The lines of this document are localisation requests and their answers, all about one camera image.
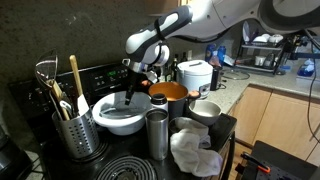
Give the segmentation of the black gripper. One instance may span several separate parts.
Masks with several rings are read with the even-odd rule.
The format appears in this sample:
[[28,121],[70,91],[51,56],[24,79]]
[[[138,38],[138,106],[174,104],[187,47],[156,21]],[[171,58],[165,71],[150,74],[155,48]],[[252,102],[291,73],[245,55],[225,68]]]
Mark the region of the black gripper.
[[129,105],[133,96],[133,87],[137,85],[137,80],[140,74],[143,74],[147,70],[147,65],[141,62],[135,62],[129,58],[122,60],[122,64],[128,68],[128,76],[130,79],[130,86],[125,95],[125,105]]

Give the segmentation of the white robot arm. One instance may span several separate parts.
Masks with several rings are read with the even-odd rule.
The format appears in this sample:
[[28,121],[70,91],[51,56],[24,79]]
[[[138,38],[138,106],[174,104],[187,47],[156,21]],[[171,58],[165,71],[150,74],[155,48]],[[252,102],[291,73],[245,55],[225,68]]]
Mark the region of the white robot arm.
[[164,41],[171,37],[211,40],[246,19],[257,20],[268,32],[287,34],[319,27],[319,17],[320,0],[195,0],[179,6],[127,39],[132,80],[125,101],[131,101],[139,73],[169,59]]

